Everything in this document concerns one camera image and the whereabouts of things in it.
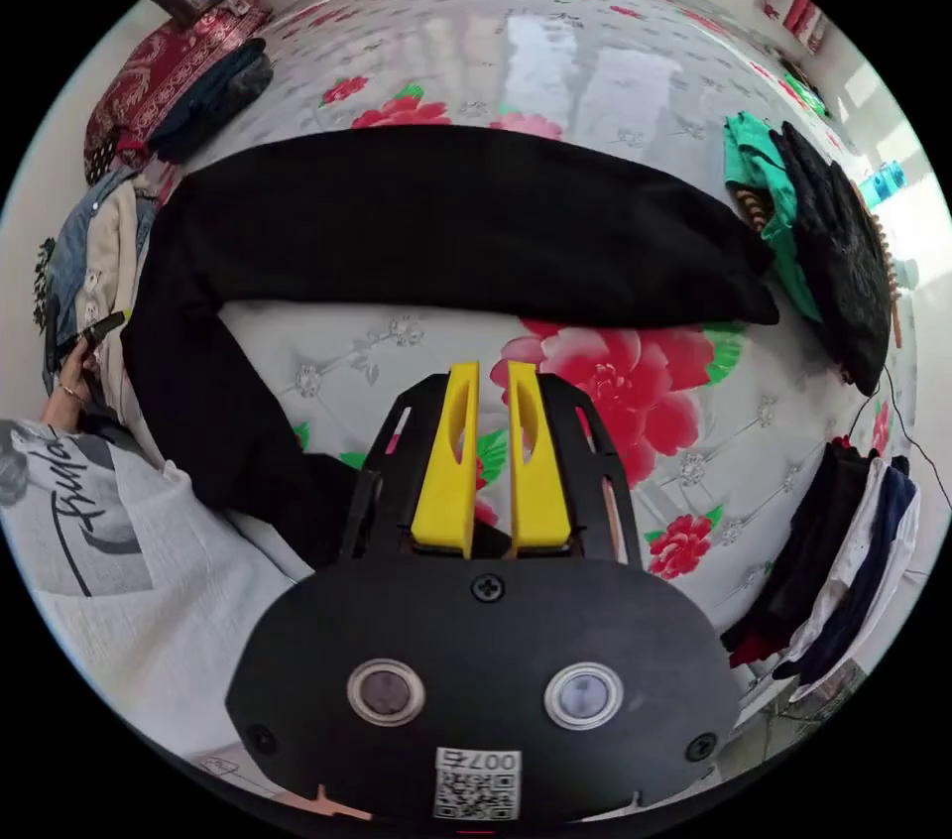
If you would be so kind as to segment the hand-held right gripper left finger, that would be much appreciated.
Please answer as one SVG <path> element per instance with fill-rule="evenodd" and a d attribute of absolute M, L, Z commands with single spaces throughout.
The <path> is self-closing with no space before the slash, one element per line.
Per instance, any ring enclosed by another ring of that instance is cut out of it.
<path fill-rule="evenodd" d="M 470 550 L 477 481 L 479 364 L 453 365 L 416 504 L 411 535 L 421 550 Z"/>

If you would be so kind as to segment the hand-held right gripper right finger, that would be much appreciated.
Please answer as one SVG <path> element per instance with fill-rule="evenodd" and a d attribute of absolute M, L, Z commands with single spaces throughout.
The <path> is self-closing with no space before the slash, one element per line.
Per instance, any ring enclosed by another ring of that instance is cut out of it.
<path fill-rule="evenodd" d="M 568 547 L 571 523 L 538 374 L 526 362 L 508 362 L 510 490 L 517 555 L 558 554 Z"/>

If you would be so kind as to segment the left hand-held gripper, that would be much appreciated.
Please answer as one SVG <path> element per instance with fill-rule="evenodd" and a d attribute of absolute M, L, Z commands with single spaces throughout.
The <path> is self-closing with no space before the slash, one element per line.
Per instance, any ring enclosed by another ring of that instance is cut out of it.
<path fill-rule="evenodd" d="M 114 311 L 83 328 L 76 335 L 76 339 L 82 342 L 86 348 L 96 348 L 110 333 L 121 328 L 127 321 L 127 310 Z"/>

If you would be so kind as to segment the person's left hand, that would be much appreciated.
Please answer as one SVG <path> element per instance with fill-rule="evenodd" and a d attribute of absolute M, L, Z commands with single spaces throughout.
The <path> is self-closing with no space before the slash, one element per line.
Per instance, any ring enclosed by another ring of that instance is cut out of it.
<path fill-rule="evenodd" d="M 95 376 L 97 371 L 95 349 L 90 348 L 87 337 L 79 336 L 61 363 L 59 383 L 70 397 L 85 405 L 91 399 L 88 377 Z"/>

